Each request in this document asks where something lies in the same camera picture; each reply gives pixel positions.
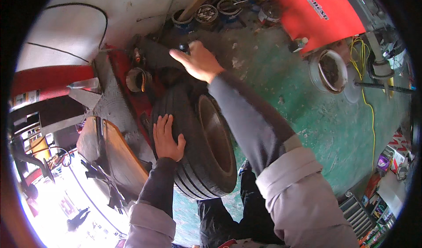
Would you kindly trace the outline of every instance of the black knob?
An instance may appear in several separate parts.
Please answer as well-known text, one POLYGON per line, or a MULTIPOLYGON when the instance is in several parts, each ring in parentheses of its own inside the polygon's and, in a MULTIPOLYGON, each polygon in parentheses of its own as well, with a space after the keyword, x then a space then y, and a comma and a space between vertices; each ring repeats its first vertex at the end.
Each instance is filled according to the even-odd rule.
POLYGON ((187 43, 180 43, 179 44, 179 50, 181 50, 182 52, 184 52, 187 55, 190 55, 190 49, 189 49, 189 45, 187 43))

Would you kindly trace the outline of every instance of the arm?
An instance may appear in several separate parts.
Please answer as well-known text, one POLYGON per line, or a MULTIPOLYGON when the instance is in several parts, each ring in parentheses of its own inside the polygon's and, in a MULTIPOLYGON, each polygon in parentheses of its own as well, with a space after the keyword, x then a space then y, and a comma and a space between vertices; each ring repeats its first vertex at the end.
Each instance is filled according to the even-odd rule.
POLYGON ((189 46, 191 56, 175 50, 170 55, 192 76, 209 83, 210 94, 258 175, 256 184, 277 236, 291 247, 358 247, 312 151, 302 147, 271 105, 224 71, 200 42, 189 46))
POLYGON ((129 234, 125 247, 171 247, 176 233, 173 221, 173 183, 176 162, 182 159, 186 141, 178 145, 171 135, 173 116, 159 116, 154 124, 155 150, 159 159, 135 205, 130 208, 129 234))

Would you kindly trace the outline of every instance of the yellow cable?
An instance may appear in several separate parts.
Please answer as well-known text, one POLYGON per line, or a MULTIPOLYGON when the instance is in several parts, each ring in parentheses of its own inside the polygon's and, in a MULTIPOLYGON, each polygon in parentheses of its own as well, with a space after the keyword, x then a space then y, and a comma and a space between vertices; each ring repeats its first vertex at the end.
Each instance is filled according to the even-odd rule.
MULTIPOLYGON (((367 62, 367 59, 368 59, 368 57, 369 57, 369 55, 368 55, 368 57, 366 56, 366 48, 368 49, 368 51, 369 51, 369 47, 368 47, 368 45, 367 44, 365 44, 365 42, 363 42, 363 40, 361 39, 361 38, 354 38, 353 40, 352 40, 352 42, 351 42, 351 45, 350 45, 350 61, 351 61, 351 63, 353 64, 353 66, 355 67, 355 69, 356 69, 356 71, 357 71, 357 73, 359 74, 359 78, 360 78, 360 80, 362 81, 363 80, 363 75, 364 75, 364 73, 365 73, 365 71, 366 71, 366 62, 367 62), (356 42, 361 42, 361 50, 360 50, 360 53, 359 52, 357 52, 357 50, 356 50, 356 48, 355 48, 355 43, 356 42), (361 69, 359 69, 358 67, 357 67, 357 63, 356 63, 356 61, 355 60, 353 60, 353 57, 352 57, 352 54, 353 54, 353 50, 355 50, 356 51, 356 53, 359 55, 360 54, 360 60, 361 60, 361 63, 360 63, 360 68, 361 69)), ((370 108, 371 108, 371 111, 372 111, 372 133, 373 133, 373 148, 372 148, 372 169, 371 169, 371 173, 373 172, 373 160, 374 160, 374 158, 375 158, 375 129, 374 129, 374 122, 375 122, 375 113, 374 113, 374 111, 373 111, 373 107, 372 107, 372 105, 370 105, 369 103, 367 103, 366 102, 366 98, 365 98, 365 93, 363 92, 363 88, 362 88, 362 97, 363 97, 363 102, 366 104, 366 105, 368 105, 370 108)))

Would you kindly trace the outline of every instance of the green floor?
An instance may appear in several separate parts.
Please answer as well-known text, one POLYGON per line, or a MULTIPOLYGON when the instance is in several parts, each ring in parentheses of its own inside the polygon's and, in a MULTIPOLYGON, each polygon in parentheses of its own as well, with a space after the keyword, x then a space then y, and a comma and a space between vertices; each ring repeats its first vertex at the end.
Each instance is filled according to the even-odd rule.
MULTIPOLYGON (((179 40, 199 39, 214 52, 219 62, 252 86, 287 119, 303 145, 314 150, 324 166, 322 174, 339 196, 372 170, 372 114, 362 98, 350 104, 341 93, 318 91, 309 79, 309 65, 299 54, 287 49, 287 36, 281 28, 229 30, 220 33, 194 32, 179 40)), ((404 79, 395 84, 406 87, 404 79)), ((395 93, 387 100, 380 89, 366 89, 367 101, 375 110, 375 156, 382 152, 401 119, 407 117, 410 98, 395 93)), ((238 167, 245 160, 235 145, 238 167)), ((223 198, 233 219, 240 221, 243 206, 240 181, 233 193, 223 198)), ((174 194, 175 242, 199 244, 199 217, 194 200, 174 194)))

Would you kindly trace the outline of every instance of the white paint bucket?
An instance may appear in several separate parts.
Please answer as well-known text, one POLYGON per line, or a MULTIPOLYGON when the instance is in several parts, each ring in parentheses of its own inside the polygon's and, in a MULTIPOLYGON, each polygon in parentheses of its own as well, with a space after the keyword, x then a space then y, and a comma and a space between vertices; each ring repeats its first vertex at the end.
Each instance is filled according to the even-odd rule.
POLYGON ((347 69, 341 56, 334 50, 327 49, 320 54, 315 55, 310 62, 309 76, 312 83, 321 92, 330 92, 333 94, 339 94, 343 91, 347 82, 347 69), (322 69, 320 61, 323 57, 330 57, 335 62, 336 74, 338 76, 337 81, 331 83, 328 79, 328 75, 322 69))

